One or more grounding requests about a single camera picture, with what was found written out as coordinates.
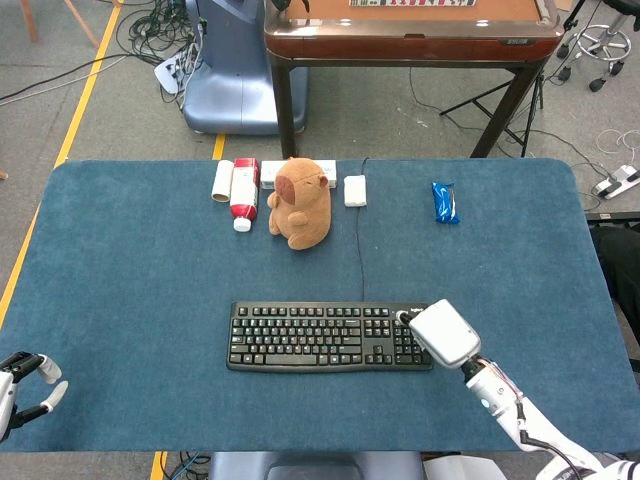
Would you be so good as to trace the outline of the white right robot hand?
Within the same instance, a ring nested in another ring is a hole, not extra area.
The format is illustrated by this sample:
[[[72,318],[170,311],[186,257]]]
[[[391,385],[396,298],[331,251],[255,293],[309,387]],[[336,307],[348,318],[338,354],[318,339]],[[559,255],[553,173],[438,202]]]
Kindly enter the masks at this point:
[[[480,353],[479,335],[447,299],[420,312],[399,310],[396,319],[410,329],[421,349],[445,368],[460,368]]]

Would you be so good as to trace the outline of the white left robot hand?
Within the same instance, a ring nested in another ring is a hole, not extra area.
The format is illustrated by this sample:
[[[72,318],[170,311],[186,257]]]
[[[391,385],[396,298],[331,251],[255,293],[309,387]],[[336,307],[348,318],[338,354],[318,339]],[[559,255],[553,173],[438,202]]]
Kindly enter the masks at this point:
[[[37,371],[41,378],[54,388],[39,404],[19,411],[16,405],[18,385],[21,380]],[[6,441],[12,430],[51,413],[63,399],[67,380],[60,381],[62,371],[57,363],[44,354],[15,352],[1,361],[1,441]]]

